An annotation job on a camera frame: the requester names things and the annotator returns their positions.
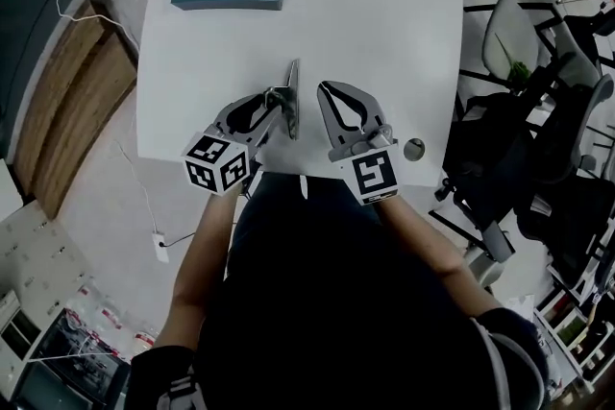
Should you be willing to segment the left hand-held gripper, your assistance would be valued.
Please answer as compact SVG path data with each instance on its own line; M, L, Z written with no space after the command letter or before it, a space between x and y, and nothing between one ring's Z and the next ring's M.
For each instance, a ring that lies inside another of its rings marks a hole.
M194 134L184 148L188 181L217 196L226 195L238 184L249 188L261 164L250 158L248 145L260 145L281 117L282 108L266 106L262 93L226 105L213 125ZM231 133L234 139L223 133Z

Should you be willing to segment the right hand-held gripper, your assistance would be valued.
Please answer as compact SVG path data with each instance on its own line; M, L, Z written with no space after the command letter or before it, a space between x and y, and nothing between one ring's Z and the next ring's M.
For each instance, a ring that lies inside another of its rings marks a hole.
M369 93L342 82L323 81L317 100L333 149L329 159L360 205L372 205L398 194L398 141L378 101ZM347 124L336 103L346 105L360 117L360 124Z

